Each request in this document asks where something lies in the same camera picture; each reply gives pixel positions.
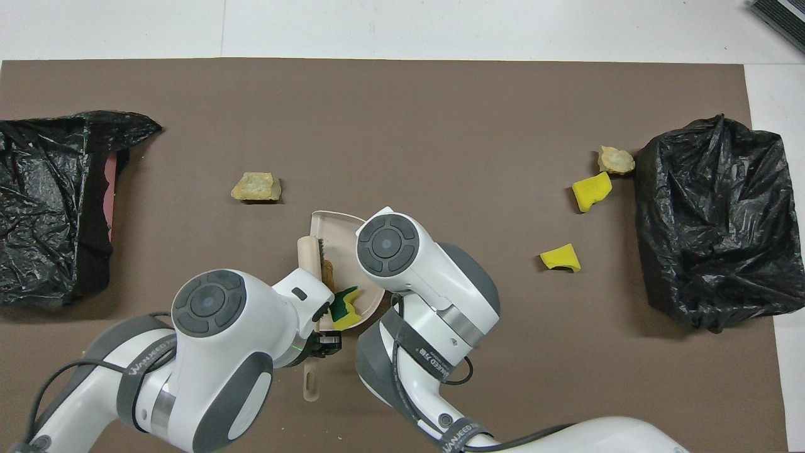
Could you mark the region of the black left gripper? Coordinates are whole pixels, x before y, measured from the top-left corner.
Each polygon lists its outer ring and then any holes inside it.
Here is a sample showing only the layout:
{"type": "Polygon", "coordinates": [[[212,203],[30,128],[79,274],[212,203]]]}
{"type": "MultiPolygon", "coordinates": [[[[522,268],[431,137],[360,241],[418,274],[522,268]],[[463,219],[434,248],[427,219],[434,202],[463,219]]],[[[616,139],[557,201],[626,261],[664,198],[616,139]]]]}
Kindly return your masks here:
{"type": "Polygon", "coordinates": [[[340,332],[313,332],[307,341],[308,357],[324,359],[336,354],[342,348],[340,332]]]}

